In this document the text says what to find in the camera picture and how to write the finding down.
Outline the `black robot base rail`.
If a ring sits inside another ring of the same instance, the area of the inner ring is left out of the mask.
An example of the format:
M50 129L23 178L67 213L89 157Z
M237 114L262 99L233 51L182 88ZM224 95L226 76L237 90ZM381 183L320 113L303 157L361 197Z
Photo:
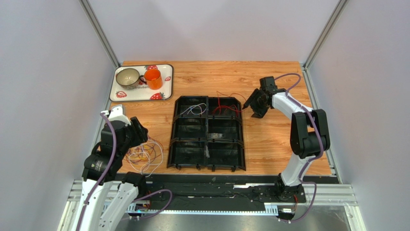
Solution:
M149 209L187 211L263 211L265 203L291 207L307 201L304 188L279 195L278 176L153 174L137 198Z

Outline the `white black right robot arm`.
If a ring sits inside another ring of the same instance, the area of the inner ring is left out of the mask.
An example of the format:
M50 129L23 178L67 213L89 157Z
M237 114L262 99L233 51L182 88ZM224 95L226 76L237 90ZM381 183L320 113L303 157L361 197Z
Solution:
M280 201L293 199L301 193L303 178L312 162L330 148L327 115L322 109L312 109L296 100L286 89L280 89L276 78L260 79L260 87L246 100L254 118L263 118L269 109L282 112L291 121L291 158L275 182L275 197Z

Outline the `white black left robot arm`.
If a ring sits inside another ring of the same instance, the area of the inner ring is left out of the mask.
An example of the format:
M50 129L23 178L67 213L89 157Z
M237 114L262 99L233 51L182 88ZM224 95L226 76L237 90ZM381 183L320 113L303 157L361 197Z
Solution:
M84 162L81 205L76 215L74 231L113 231L126 209L138 196L147 191L146 177L128 172L122 178L116 195L104 209L107 195L113 186L122 161L130 148L148 141L148 130L136 117L128 122L109 119L101 130L101 141Z

